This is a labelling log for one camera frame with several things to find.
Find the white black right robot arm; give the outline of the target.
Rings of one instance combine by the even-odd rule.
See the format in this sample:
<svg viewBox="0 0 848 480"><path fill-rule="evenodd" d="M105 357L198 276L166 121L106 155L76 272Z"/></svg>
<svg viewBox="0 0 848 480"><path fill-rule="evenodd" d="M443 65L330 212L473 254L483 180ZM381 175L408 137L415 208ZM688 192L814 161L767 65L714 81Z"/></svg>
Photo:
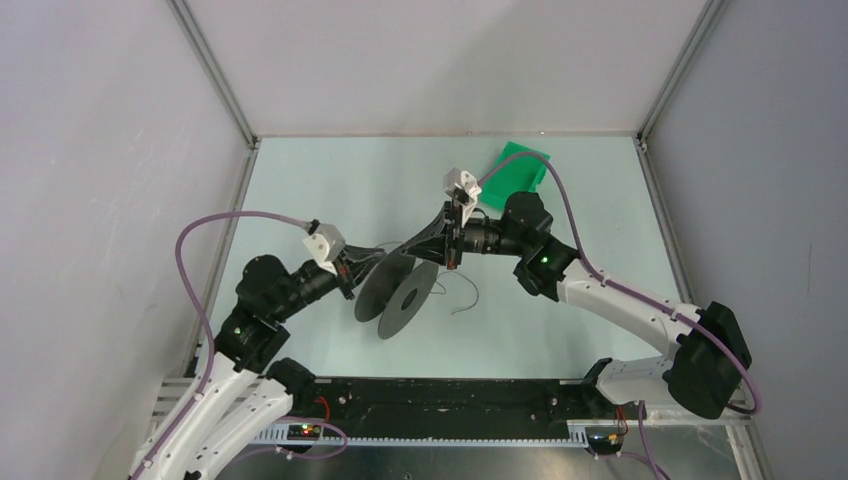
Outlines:
<svg viewBox="0 0 848 480"><path fill-rule="evenodd" d="M400 250L449 270L465 254L514 256L513 274L529 295L593 313L651 345L655 357L605 359L593 366L581 392L593 417L606 418L628 402L672 400L701 418L717 419L741 385L753 385L752 357L729 307L655 298L620 283L557 239L552 223L536 193L512 194L497 220L464 219L461 202L449 200Z"/></svg>

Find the black cable spool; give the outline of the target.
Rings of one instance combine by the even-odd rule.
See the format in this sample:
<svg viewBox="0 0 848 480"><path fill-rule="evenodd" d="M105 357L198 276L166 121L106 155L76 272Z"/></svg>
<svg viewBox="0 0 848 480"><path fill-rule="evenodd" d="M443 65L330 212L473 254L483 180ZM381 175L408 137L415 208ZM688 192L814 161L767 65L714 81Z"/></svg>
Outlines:
<svg viewBox="0 0 848 480"><path fill-rule="evenodd" d="M388 340L404 329L431 294L439 266L392 250L368 275L354 306L360 323L378 321L377 335Z"/></svg>

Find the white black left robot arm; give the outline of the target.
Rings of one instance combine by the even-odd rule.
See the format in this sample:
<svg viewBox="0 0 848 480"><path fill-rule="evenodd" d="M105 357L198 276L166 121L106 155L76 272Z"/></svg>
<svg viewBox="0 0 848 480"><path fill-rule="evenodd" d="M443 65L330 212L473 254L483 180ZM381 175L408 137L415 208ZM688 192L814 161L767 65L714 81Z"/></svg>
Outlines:
<svg viewBox="0 0 848 480"><path fill-rule="evenodd" d="M273 255L249 261L206 370L142 446L131 478L214 479L272 422L311 412L313 374L276 357L290 337L284 323L334 290L352 298L385 255L382 248L346 246L331 263L335 273L313 260L293 272Z"/></svg>

